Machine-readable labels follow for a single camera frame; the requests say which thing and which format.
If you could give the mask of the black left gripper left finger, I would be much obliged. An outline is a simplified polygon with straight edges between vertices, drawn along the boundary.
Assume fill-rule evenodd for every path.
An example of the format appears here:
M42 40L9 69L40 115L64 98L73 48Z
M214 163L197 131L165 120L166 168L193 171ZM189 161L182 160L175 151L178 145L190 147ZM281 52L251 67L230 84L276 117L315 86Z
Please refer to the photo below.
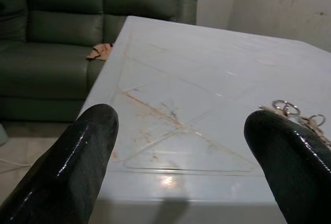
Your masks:
M108 104L84 111L2 203L1 223L88 223L118 128Z

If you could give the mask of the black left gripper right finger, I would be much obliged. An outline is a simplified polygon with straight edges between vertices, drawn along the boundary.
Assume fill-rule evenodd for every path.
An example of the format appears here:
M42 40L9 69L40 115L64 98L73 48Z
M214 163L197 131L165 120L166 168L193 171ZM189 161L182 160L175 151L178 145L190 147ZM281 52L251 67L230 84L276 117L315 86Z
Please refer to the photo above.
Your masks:
M287 223L330 223L330 149L275 113L251 113L245 140Z

